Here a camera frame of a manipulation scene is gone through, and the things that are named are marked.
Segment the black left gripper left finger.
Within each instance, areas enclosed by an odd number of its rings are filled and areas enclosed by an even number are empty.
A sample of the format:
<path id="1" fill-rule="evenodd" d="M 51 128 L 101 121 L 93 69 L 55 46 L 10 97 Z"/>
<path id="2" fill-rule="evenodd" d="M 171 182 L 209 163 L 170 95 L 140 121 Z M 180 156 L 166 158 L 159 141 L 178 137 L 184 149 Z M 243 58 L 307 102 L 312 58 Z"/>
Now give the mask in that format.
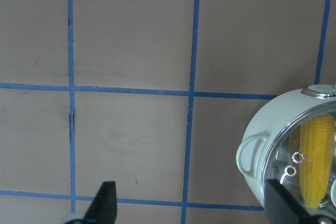
<path id="1" fill-rule="evenodd" d="M 114 224 L 116 218 L 116 183 L 103 182 L 82 221 L 83 223 Z"/>

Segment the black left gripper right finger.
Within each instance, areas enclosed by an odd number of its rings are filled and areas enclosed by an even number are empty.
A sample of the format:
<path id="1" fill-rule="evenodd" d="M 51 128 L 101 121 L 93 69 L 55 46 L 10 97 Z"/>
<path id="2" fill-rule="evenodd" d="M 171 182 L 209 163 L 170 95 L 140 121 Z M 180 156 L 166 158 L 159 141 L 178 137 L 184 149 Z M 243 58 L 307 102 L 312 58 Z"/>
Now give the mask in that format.
<path id="1" fill-rule="evenodd" d="M 275 179 L 268 179 L 265 182 L 265 213 L 273 224 L 312 223 L 308 212 Z"/>

